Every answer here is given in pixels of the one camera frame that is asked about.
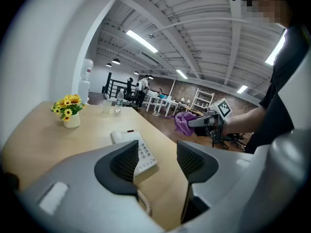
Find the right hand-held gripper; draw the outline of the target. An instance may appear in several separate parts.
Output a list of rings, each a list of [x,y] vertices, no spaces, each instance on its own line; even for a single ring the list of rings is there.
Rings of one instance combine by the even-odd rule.
[[[228,148],[224,143],[223,125],[225,119],[231,113],[231,109],[225,99],[216,101],[204,109],[202,116],[188,121],[188,127],[194,128],[197,136],[207,136],[212,139],[212,146],[220,144],[222,148]]]

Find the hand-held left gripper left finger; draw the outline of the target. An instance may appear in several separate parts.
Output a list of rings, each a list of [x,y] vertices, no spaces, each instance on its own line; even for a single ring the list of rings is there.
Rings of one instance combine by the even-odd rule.
[[[50,233],[161,233],[138,203],[138,141],[73,155],[21,193]]]

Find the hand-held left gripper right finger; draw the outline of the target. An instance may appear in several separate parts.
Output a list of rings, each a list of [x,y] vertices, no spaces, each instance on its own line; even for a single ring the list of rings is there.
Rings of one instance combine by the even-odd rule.
[[[274,218],[268,199],[271,146],[255,154],[177,143],[177,162],[187,181],[178,233],[253,233]]]

